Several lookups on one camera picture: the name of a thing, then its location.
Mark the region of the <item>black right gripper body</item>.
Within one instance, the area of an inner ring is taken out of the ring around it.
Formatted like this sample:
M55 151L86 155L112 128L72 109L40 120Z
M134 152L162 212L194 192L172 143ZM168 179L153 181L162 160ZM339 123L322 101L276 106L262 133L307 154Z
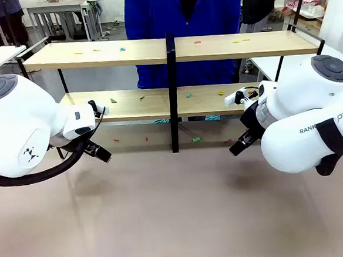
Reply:
M243 134L244 137L252 139L261 139L265 128L259 123L256 115L258 102L255 101L250 105L241 116L240 121L247 128L247 131Z

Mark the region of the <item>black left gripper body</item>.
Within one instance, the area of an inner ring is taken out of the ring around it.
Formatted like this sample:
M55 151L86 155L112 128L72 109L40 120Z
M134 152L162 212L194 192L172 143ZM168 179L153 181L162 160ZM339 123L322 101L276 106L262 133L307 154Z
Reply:
M70 153L83 153L87 141L87 135L81 135L70 140L62 135L62 133L52 136L49 140L48 150L51 148L60 148Z

